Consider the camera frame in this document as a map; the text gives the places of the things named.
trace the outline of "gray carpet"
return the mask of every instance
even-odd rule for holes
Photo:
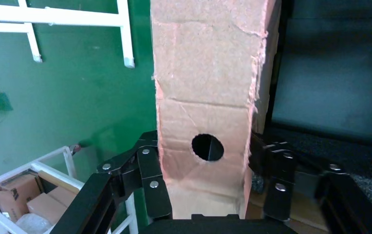
[[[372,202],[371,146],[327,139],[278,128],[268,128],[264,134],[282,137],[291,143],[296,150],[306,154],[324,157],[342,163]]]

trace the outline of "torn cardboard edge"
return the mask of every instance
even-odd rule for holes
[[[151,2],[158,148],[174,218],[187,218],[187,212],[245,214],[251,125],[274,5],[275,0]],[[198,158],[191,148],[198,134],[225,144],[223,158]],[[228,165],[229,175],[216,169]],[[193,207],[198,199],[203,201]],[[222,199],[233,208],[208,211]]]

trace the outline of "cardboard carton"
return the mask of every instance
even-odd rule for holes
[[[27,202],[42,193],[36,173],[26,171],[0,183],[0,212],[16,222],[29,213]]]
[[[174,218],[244,218],[252,116],[258,113],[274,5],[275,0],[151,2],[159,154]],[[196,153],[192,142],[206,135],[212,137],[209,153],[220,142],[218,160]]]
[[[65,207],[69,207],[71,202],[74,200],[76,194],[68,191],[63,187],[58,186],[57,188],[49,192],[48,196],[54,198],[54,200],[60,202]]]
[[[27,207],[31,213],[45,218],[53,225],[60,220],[67,209],[63,204],[54,200],[54,198],[48,196],[46,193],[42,193],[28,202]]]

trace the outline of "brown box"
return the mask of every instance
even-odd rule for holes
[[[275,2],[151,1],[158,147],[174,218],[245,215],[252,116]],[[219,160],[194,151],[193,139],[204,134],[222,144]]]
[[[69,207],[71,202],[74,200],[76,194],[68,191],[67,189],[58,186],[48,193],[48,196],[54,198],[54,200],[60,202],[65,207]]]
[[[42,193],[28,202],[27,206],[31,213],[45,218],[53,225],[60,220],[67,209],[63,204],[54,200],[54,198],[48,196],[46,193]]]
[[[45,171],[39,171],[38,172],[38,176],[41,177],[42,179],[58,186],[58,187],[62,187],[62,188],[65,188],[67,189],[68,191],[74,193],[74,194],[77,194],[78,192],[80,192],[80,190],[76,187],[74,187],[73,185],[71,184],[68,184],[58,178],[55,178],[54,176],[48,174],[47,172]]]
[[[42,193],[42,186],[36,173],[26,171],[0,183],[0,212],[9,215],[16,222],[29,213],[27,202]]]

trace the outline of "green wall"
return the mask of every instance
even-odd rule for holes
[[[28,3],[105,13],[117,9],[115,0]],[[34,24],[40,64],[33,61],[25,34],[0,33],[0,91],[13,108],[0,111],[0,175],[61,146],[90,140],[94,146],[75,155],[78,177],[85,181],[98,163],[156,128],[150,1],[130,0],[129,9],[132,70],[123,64],[119,28]]]

